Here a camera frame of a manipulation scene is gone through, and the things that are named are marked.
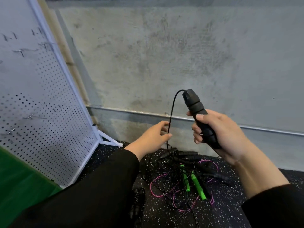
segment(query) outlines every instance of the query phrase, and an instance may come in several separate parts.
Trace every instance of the green mat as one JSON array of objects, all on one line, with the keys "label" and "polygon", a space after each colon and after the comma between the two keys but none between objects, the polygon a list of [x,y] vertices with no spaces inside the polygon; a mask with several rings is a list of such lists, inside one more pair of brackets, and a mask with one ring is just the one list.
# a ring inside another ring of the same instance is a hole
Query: green mat
[{"label": "green mat", "polygon": [[62,189],[40,172],[0,147],[0,228],[21,211]]}]

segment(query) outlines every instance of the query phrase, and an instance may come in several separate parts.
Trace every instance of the metal pipe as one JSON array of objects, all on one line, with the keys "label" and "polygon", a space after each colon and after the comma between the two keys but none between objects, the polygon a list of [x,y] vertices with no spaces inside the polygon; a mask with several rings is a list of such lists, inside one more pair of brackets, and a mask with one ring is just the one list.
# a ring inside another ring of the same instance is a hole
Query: metal pipe
[{"label": "metal pipe", "polygon": [[[162,118],[170,118],[170,115],[167,115],[167,114],[157,114],[157,113],[149,113],[149,112],[144,112],[144,111],[119,109],[119,108],[105,107],[105,106],[101,106],[101,105],[86,105],[86,107],[94,108],[94,109],[108,110],[108,111],[124,112],[124,113],[130,113],[130,114],[139,114],[139,115],[155,116],[155,117],[162,117]],[[194,122],[194,119],[190,118],[190,117],[186,118],[186,117],[172,115],[172,118],[177,119],[177,120]],[[266,131],[266,132],[271,132],[271,133],[304,136],[304,133],[296,132],[296,131],[277,130],[277,129],[264,128],[264,127],[258,127],[258,126],[247,126],[247,125],[239,125],[239,127],[243,128],[243,129],[249,129],[249,130],[259,130],[259,131]]]}]

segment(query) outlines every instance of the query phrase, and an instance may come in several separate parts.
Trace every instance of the fingernail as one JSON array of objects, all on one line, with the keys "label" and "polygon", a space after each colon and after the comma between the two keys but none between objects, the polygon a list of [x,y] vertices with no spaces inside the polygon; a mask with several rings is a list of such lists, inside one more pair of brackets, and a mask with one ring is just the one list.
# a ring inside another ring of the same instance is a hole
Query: fingernail
[{"label": "fingernail", "polygon": [[202,120],[203,117],[204,117],[203,114],[197,114],[197,115],[196,115],[196,119],[197,119],[197,120]]}]

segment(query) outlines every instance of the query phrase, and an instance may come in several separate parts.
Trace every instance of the pegboard stand leg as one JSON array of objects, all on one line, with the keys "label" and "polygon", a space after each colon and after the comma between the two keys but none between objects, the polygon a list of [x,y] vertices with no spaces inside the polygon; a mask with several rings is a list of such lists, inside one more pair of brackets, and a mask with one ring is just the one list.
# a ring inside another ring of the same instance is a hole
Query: pegboard stand leg
[{"label": "pegboard stand leg", "polygon": [[122,147],[123,144],[122,143],[119,143],[118,141],[114,140],[113,138],[111,138],[110,136],[106,135],[104,132],[98,130],[98,134],[101,136],[101,141],[100,141],[100,144],[103,144],[103,145],[110,145],[110,146],[118,146],[118,147]]}]

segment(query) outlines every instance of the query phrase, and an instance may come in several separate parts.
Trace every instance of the person's left hand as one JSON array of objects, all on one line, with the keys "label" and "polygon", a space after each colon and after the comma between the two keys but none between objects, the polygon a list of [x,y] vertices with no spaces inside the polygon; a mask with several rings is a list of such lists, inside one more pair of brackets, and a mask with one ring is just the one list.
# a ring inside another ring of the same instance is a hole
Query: person's left hand
[{"label": "person's left hand", "polygon": [[138,160],[140,161],[146,154],[153,153],[158,150],[166,141],[168,141],[172,134],[161,135],[162,131],[167,132],[169,122],[161,121],[156,125],[150,127],[140,136],[139,139],[132,142],[130,145],[126,146],[124,149],[127,149],[134,153]]}]

